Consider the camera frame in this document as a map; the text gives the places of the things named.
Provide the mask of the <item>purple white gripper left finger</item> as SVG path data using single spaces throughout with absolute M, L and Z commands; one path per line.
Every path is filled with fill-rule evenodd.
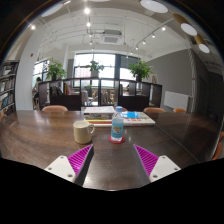
M 60 155 L 45 170 L 82 186 L 93 155 L 94 147 L 93 145 L 88 145 L 68 157 Z

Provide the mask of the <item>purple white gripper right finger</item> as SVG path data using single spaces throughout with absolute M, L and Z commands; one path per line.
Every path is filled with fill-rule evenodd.
M 138 145 L 134 148 L 150 182 L 155 182 L 180 170 L 180 167 L 166 155 L 157 156 Z

